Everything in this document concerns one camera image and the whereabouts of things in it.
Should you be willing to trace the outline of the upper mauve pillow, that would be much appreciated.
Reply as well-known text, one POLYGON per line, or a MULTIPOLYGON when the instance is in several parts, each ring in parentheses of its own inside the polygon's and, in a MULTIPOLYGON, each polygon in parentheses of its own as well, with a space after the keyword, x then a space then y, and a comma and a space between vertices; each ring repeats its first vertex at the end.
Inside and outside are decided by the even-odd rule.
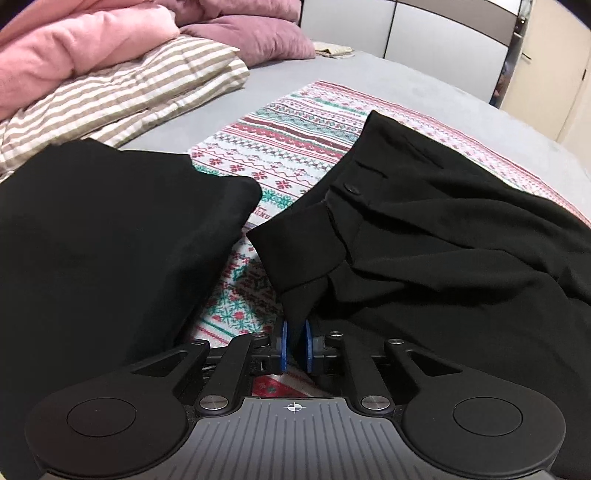
POLYGON ((221 16, 262 16, 297 22, 301 16, 300 0, 211 0, 157 1, 175 14, 176 24, 185 26, 221 16))

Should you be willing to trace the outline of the small beige cloth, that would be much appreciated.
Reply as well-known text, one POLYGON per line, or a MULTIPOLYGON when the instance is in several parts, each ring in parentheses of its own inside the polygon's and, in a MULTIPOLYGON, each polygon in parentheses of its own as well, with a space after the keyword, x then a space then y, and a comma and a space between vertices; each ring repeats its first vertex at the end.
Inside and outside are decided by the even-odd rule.
POLYGON ((355 50, 349 46, 342 46, 338 44, 315 42, 315 53, 318 56, 332 59, 345 59, 355 56, 355 50))

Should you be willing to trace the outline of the grey white wardrobe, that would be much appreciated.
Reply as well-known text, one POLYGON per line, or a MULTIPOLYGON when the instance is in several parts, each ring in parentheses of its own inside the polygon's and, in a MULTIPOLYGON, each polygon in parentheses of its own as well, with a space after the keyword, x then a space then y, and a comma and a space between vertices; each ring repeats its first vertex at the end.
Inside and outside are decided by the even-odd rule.
POLYGON ((501 77, 521 3, 487 0, 307 0, 312 40, 397 62, 488 103, 501 77))

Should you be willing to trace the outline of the beige striped duvet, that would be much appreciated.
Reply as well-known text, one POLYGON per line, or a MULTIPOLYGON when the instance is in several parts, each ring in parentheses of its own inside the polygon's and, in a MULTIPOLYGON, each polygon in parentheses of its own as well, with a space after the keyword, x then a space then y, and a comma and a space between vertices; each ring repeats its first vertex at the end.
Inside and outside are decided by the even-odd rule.
POLYGON ((181 35, 135 60, 70 80, 1 123, 1 177, 51 144, 94 139, 119 147, 242 88, 238 51, 181 35))

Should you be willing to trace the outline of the grey bed sheet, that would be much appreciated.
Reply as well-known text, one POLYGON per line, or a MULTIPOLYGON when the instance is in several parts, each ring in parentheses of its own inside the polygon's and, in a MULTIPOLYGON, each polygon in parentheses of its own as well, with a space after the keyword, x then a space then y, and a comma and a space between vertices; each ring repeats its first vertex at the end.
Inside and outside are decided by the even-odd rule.
POLYGON ((590 175, 563 146, 461 89, 367 53, 254 67, 242 89, 140 135, 127 148, 184 153, 242 116, 317 80, 397 103, 459 130, 536 175, 582 213, 590 212, 590 175))

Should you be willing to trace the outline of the folded black garment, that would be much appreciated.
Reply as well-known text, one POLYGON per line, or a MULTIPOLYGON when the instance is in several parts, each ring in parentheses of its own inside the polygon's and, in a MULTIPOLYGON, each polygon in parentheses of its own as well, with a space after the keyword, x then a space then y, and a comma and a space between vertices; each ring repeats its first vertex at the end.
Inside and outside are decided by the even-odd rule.
POLYGON ((182 343, 262 197, 186 155, 51 145, 1 185, 1 471, 47 395, 182 343))

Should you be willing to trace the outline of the mauve pillow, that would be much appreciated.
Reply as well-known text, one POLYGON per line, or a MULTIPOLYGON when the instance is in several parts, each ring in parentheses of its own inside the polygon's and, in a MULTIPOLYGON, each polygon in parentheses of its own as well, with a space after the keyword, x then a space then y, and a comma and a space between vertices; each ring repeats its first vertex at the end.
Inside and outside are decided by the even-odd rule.
POLYGON ((314 43, 296 23, 283 19, 228 15, 183 26, 180 32, 238 49, 238 57, 248 67, 315 58, 314 43))
POLYGON ((185 26, 221 16, 262 16, 297 22, 301 16, 300 0, 211 0, 157 1, 175 14, 176 24, 185 26))

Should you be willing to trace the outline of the black pants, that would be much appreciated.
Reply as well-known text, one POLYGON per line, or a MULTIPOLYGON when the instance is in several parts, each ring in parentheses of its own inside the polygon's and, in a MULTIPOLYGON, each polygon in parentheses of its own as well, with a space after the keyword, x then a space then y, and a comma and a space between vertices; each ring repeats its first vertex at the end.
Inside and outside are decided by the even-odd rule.
POLYGON ((590 475, 590 230, 458 152, 372 112, 303 197, 249 232, 290 350, 311 326, 401 338, 536 390, 562 411, 554 465, 590 475))

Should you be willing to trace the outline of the cream door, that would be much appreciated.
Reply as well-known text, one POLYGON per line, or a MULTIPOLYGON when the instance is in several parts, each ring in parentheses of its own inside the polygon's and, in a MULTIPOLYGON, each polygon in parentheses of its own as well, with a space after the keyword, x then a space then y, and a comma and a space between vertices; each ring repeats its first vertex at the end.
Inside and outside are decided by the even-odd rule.
POLYGON ((589 58, 589 28, 558 1, 535 1, 501 109, 562 142, 589 58))

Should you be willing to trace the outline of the pink fleece blanket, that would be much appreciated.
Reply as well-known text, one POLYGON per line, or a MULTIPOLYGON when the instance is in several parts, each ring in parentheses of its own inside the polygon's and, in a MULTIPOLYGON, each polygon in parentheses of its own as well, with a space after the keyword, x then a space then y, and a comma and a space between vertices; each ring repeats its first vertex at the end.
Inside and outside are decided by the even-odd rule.
POLYGON ((1 118, 178 35, 174 13, 154 1, 34 1, 1 28, 1 118))

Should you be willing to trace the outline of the patterned red green white cloth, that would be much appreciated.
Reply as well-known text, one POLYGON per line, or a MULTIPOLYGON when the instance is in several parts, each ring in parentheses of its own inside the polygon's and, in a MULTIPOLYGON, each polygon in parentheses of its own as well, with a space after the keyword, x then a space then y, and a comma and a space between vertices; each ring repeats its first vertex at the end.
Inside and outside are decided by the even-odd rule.
POLYGON ((263 196, 232 249, 197 335, 226 345, 238 335, 287 325, 249 232, 286 210, 339 163, 378 112, 466 157, 510 187, 554 202, 590 230, 589 220, 525 168, 428 116, 338 84, 318 81, 221 129, 190 151, 195 169, 255 179, 263 196))

